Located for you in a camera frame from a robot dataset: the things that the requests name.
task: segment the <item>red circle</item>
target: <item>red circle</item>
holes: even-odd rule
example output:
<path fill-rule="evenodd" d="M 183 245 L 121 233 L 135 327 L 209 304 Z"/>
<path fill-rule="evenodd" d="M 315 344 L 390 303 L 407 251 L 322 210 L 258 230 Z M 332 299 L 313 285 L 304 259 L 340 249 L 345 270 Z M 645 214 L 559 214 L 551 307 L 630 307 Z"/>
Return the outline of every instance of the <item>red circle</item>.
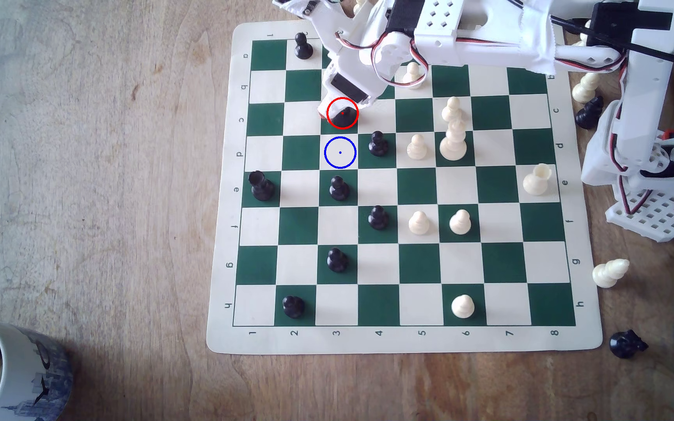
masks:
<path fill-rule="evenodd" d="M 335 103 L 335 101 L 337 101 L 337 100 L 348 100 L 348 101 L 352 102 L 353 105 L 355 106 L 355 121 L 353 121 L 353 123 L 352 123 L 351 125 L 347 126 L 347 127 L 337 127 L 337 126 L 335 126 L 334 123 L 332 123 L 332 119 L 330 119 L 330 107 L 331 107 L 332 104 Z M 355 123 L 358 122 L 358 117 L 359 117 L 359 116 L 360 116 L 360 111 L 358 110 L 358 104 L 356 104 L 355 101 L 351 100 L 351 99 L 348 98 L 348 97 L 339 97 L 339 98 L 335 98 L 335 99 L 332 100 L 332 102 L 330 103 L 330 105 L 326 106 L 326 120 L 329 121 L 330 124 L 332 124 L 332 127 L 333 127 L 333 128 L 338 129 L 338 130 L 346 130 L 346 129 L 351 128 L 352 126 L 355 125 Z"/>

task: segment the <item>black chess piece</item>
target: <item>black chess piece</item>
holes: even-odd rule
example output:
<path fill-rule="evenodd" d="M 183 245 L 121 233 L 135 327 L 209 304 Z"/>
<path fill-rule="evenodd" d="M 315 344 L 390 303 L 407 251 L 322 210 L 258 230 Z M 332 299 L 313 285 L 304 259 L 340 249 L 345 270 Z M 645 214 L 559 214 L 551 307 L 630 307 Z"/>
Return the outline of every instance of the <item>black chess piece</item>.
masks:
<path fill-rule="evenodd" d="M 326 265 L 332 272 L 344 272 L 348 268 L 348 257 L 337 247 L 330 250 L 326 257 Z"/>
<path fill-rule="evenodd" d="M 295 34 L 295 56 L 301 60 L 311 58 L 314 54 L 314 48 L 305 40 L 305 33 L 298 32 Z"/>
<path fill-rule="evenodd" d="M 610 337 L 610 350 L 617 358 L 631 358 L 636 351 L 649 348 L 633 331 L 616 332 Z"/>
<path fill-rule="evenodd" d="M 388 225 L 387 211 L 379 205 L 374 206 L 369 215 L 369 224 L 373 229 L 386 228 Z"/>
<path fill-rule="evenodd" d="M 371 134 L 371 143 L 369 143 L 369 152 L 375 157 L 383 157 L 387 154 L 388 142 L 383 138 L 383 133 L 375 131 Z"/>
<path fill-rule="evenodd" d="M 574 117 L 576 124 L 583 129 L 594 129 L 600 121 L 603 106 L 604 102 L 602 97 L 594 97 L 589 100 L 589 102 L 584 104 L 584 108 L 576 113 L 576 116 Z"/>
<path fill-rule="evenodd" d="M 342 177 L 335 175 L 332 177 L 332 184 L 330 185 L 330 196 L 333 199 L 343 201 L 350 196 L 350 186 L 342 180 Z"/>
<path fill-rule="evenodd" d="M 261 171 L 251 172 L 248 175 L 248 183 L 251 185 L 251 194 L 257 200 L 265 202 L 270 200 L 275 193 L 275 184 L 264 178 L 264 173 Z"/>
<path fill-rule="evenodd" d="M 299 318 L 305 310 L 305 302 L 300 297 L 288 295 L 282 299 L 282 311 L 289 318 Z"/>

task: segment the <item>blue circle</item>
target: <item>blue circle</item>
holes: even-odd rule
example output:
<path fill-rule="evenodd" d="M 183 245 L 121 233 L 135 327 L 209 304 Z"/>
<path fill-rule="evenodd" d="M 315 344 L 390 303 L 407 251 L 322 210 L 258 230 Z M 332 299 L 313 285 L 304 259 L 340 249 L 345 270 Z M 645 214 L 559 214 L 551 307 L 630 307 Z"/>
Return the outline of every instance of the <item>blue circle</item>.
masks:
<path fill-rule="evenodd" d="M 345 140 L 347 140 L 348 142 L 350 142 L 350 144 L 353 146 L 353 160 L 350 161 L 350 163 L 349 163 L 348 165 L 346 165 L 346 166 L 336 166 L 336 165 L 334 165 L 333 163 L 330 162 L 330 159 L 329 159 L 329 158 L 326 157 L 326 149 L 330 147 L 330 143 L 332 143 L 332 140 L 334 140 L 334 139 L 345 139 Z M 344 136 L 335 136 L 335 137 L 333 137 L 332 139 L 330 139 L 330 140 L 326 143 L 326 145 L 324 146 L 324 159 L 326 159 L 326 163 L 330 164 L 330 165 L 332 166 L 332 168 L 337 168 L 337 169 L 347 168 L 347 167 L 353 165 L 353 163 L 355 162 L 355 158 L 356 158 L 357 156 L 358 156 L 358 149 L 355 147 L 355 144 L 353 143 L 352 140 L 350 140 L 350 139 L 348 139 L 348 138 L 346 138 L 346 137 L 344 137 Z"/>

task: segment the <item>wooden table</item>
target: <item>wooden table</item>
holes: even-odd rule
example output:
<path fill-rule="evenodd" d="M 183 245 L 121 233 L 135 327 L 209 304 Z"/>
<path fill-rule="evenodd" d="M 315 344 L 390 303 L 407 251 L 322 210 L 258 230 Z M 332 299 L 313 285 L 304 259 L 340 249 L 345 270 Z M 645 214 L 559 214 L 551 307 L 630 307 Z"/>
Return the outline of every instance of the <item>wooden table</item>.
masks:
<path fill-rule="evenodd" d="M 231 34 L 292 17 L 0 0 L 0 320 L 73 353 L 63 419 L 674 419 L 674 241 L 605 223 L 607 187 L 586 188 L 594 260 L 632 264 L 604 332 L 636 330 L 635 359 L 207 349 Z"/>

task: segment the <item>white chess piece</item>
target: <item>white chess piece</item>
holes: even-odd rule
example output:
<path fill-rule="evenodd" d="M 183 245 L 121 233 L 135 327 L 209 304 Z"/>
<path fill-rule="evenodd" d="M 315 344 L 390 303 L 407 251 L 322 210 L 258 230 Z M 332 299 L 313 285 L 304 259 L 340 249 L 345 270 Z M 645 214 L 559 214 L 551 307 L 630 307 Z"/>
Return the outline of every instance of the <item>white chess piece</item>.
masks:
<path fill-rule="evenodd" d="M 426 212 L 418 210 L 412 217 L 410 217 L 408 225 L 410 227 L 410 232 L 416 235 L 423 235 L 431 228 L 431 221 L 428 220 Z"/>
<path fill-rule="evenodd" d="M 475 303 L 467 294 L 460 295 L 452 301 L 452 313 L 459 318 L 468 318 L 475 312 Z"/>
<path fill-rule="evenodd" d="M 427 146 L 422 135 L 413 135 L 410 144 L 407 146 L 407 156 L 411 159 L 423 159 L 427 154 Z"/>
<path fill-rule="evenodd" d="M 594 98 L 594 90 L 600 85 L 600 73 L 586 73 L 571 91 L 571 97 L 578 103 L 587 103 Z"/>
<path fill-rule="evenodd" d="M 441 156 L 450 160 L 458 161 L 467 153 L 466 127 L 461 119 L 452 120 L 449 123 L 449 129 L 446 130 L 446 137 L 441 140 L 438 150 Z"/>
<path fill-rule="evenodd" d="M 548 190 L 548 180 L 553 175 L 548 164 L 537 164 L 531 173 L 524 177 L 522 187 L 524 191 L 533 195 L 540 196 Z"/>
<path fill-rule="evenodd" d="M 462 110 L 459 108 L 459 98 L 451 97 L 446 101 L 446 106 L 441 110 L 441 118 L 445 122 L 462 118 Z"/>
<path fill-rule="evenodd" d="M 467 212 L 464 209 L 457 210 L 457 213 L 449 219 L 449 228 L 452 229 L 454 234 L 466 234 L 470 232 L 472 227 L 473 224 L 472 221 L 470 221 L 470 212 Z"/>
<path fill-rule="evenodd" d="M 624 258 L 617 258 L 608 263 L 598 264 L 592 271 L 592 279 L 600 288 L 610 288 L 623 278 L 628 272 L 630 262 Z"/>

